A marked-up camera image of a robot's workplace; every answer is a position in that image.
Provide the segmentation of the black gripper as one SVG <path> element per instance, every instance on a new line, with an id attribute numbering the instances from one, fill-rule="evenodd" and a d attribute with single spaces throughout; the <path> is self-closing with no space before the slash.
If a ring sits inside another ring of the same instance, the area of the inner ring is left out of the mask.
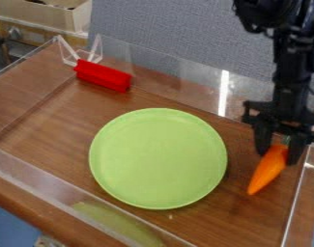
<path id="1" fill-rule="evenodd" d="M 268 151 L 272 133 L 289 136 L 287 164 L 295 165 L 306 146 L 314 142 L 314 113 L 303 107 L 296 113 L 276 107 L 271 101 L 251 101 L 243 103 L 244 114 L 241 121 L 253 128 L 255 146 L 259 155 Z"/>

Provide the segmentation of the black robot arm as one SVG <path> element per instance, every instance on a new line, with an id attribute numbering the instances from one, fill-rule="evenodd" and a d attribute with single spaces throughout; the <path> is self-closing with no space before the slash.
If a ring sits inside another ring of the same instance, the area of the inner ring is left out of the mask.
<path id="1" fill-rule="evenodd" d="M 314 143 L 314 112 L 307 108 L 314 74 L 314 0 L 232 0 L 243 28 L 272 40 L 275 71 L 272 100 L 244 102 L 241 121 L 253 128 L 260 155 L 271 149 L 275 132 L 289 137 L 285 163 L 296 164 Z"/>

